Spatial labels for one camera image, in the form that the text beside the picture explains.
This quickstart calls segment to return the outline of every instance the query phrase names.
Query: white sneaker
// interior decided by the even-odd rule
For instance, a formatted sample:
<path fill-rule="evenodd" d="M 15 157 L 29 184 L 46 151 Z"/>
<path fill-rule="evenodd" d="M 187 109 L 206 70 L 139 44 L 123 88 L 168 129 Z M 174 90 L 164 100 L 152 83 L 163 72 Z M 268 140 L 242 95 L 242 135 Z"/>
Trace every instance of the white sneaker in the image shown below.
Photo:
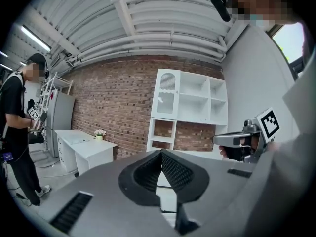
<path fill-rule="evenodd" d="M 41 192 L 37 192 L 37 191 L 35 192 L 41 198 L 44 194 L 50 192 L 50 190 L 51 190 L 51 187 L 49 185 L 46 185 L 46 186 L 41 187 Z"/>

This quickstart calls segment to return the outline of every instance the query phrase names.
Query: man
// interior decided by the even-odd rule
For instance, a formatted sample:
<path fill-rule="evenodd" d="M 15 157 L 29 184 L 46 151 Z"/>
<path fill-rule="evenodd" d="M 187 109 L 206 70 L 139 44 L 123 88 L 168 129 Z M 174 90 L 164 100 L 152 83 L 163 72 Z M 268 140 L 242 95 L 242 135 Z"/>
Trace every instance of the man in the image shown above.
<path fill-rule="evenodd" d="M 227 0 L 227 7 L 230 7 L 233 13 L 238 16 L 243 15 L 245 18 L 254 18 L 256 16 L 262 20 L 272 21 L 275 24 L 294 24 L 300 22 L 303 25 L 305 41 L 303 44 L 303 62 L 307 64 L 315 42 L 308 30 L 302 16 L 306 12 L 306 0 Z M 245 139 L 241 139 L 240 143 L 244 144 Z M 251 147 L 253 151 L 257 149 L 258 139 L 253 137 Z M 268 143 L 268 150 L 276 151 L 280 148 L 280 143 Z M 220 146 L 220 154 L 227 158 L 224 147 Z"/>
<path fill-rule="evenodd" d="M 44 75 L 46 60 L 41 54 L 34 54 L 27 61 L 18 75 L 11 76 L 1 89 L 0 101 L 0 133 L 10 148 L 13 159 L 9 162 L 15 178 L 27 199 L 33 205 L 40 206 L 40 197 L 51 190 L 49 185 L 41 187 L 34 163 L 29 154 L 28 128 L 35 122 L 24 113 L 25 81 L 39 81 Z"/>

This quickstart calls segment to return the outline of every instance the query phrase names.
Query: metal shelving rack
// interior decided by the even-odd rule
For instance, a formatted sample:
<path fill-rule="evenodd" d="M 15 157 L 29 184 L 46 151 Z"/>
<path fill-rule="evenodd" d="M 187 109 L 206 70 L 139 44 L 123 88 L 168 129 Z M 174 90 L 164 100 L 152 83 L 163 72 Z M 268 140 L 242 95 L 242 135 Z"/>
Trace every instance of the metal shelving rack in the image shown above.
<path fill-rule="evenodd" d="M 71 87 L 73 85 L 73 80 L 67 81 L 57 75 L 57 72 L 55 73 L 54 76 L 49 77 L 43 84 L 41 88 L 41 95 L 39 96 L 39 106 L 41 108 L 40 115 L 42 115 L 43 112 L 48 112 L 48 104 L 49 104 L 49 99 L 51 96 L 51 92 L 53 90 L 63 90 L 65 88 L 68 88 L 67 95 L 69 95 Z M 44 127 L 44 142 L 45 142 L 45 148 L 48 150 L 48 145 L 47 145 L 47 120 L 45 122 L 45 127 Z"/>

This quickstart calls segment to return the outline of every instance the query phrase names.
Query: white desk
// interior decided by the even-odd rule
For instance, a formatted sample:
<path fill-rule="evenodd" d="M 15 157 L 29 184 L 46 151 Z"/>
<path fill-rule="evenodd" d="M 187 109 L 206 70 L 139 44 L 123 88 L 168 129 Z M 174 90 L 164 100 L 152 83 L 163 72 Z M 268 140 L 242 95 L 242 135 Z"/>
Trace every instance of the white desk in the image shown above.
<path fill-rule="evenodd" d="M 113 161 L 113 147 L 116 147 L 116 144 L 104 140 L 98 141 L 94 136 L 80 130 L 55 130 L 55 132 L 58 135 L 59 157 L 62 166 L 68 172 L 77 168 L 79 175 L 82 175 L 89 169 Z"/>

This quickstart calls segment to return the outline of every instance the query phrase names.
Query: window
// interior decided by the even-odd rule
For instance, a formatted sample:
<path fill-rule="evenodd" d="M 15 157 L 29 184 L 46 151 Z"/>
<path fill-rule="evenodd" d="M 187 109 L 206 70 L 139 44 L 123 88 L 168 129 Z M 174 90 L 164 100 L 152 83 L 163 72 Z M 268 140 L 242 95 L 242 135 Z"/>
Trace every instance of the window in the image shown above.
<path fill-rule="evenodd" d="M 272 38 L 282 50 L 288 63 L 302 57 L 304 32 L 300 23 L 283 26 Z"/>
<path fill-rule="evenodd" d="M 283 52 L 296 80 L 304 69 L 302 56 L 305 37 L 302 24 L 274 25 L 267 33 Z"/>

